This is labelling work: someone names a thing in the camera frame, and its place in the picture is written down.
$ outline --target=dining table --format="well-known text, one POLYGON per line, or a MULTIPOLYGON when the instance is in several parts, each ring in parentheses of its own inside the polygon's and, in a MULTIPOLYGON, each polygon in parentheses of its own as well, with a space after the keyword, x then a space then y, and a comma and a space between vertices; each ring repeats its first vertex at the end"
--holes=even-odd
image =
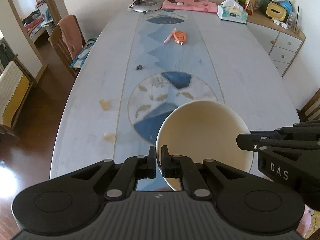
MULTIPOLYGON (((245 24, 216 14, 161 9, 120 11, 92 47, 69 95, 54 146, 50 178, 112 159, 148 155, 161 124, 193 100, 226 104, 249 130, 299 122, 272 60, 245 24), (164 40, 174 29, 183 45, 164 40)), ((257 152, 250 173, 258 171, 257 152)), ((170 190, 156 179, 138 190, 170 190)))

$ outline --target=tissue box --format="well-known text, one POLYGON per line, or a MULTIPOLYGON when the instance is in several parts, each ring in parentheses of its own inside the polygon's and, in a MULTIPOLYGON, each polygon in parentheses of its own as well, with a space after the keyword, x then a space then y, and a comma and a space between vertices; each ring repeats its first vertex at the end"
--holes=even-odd
POLYGON ((218 6, 218 17, 220 20, 227 20, 237 23, 246 23, 248 14, 246 11, 241 11, 237 7, 230 7, 219 5, 218 6))

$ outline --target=white bowl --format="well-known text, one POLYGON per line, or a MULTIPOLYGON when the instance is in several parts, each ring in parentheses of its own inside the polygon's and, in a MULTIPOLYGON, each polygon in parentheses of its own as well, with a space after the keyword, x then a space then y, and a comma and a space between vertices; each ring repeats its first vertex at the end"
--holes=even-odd
MULTIPOLYGON (((195 163, 214 159, 249 172, 253 152, 240 150, 236 138, 250 133, 242 118, 230 107, 212 101, 193 101, 174 110, 162 124, 156 152, 161 170, 161 147, 168 146, 169 155, 184 155, 195 163)), ((178 179, 165 179, 174 190, 181 190, 178 179)))

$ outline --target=plastic bottle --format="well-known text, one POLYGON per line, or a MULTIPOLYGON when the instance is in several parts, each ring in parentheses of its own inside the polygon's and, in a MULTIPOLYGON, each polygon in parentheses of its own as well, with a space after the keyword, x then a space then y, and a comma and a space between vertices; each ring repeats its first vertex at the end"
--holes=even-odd
POLYGON ((252 15, 255 2, 256 0, 245 0, 243 8, 248 13, 248 15, 252 15))

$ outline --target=gray gripper base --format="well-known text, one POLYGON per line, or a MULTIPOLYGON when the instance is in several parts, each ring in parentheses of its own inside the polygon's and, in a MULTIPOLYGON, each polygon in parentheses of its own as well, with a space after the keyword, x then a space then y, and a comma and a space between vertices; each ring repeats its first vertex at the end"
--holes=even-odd
POLYGON ((87 227, 63 236, 20 232, 14 240, 301 240, 295 231, 256 236, 227 224, 209 202, 195 201, 181 192, 132 192, 109 202, 87 227))

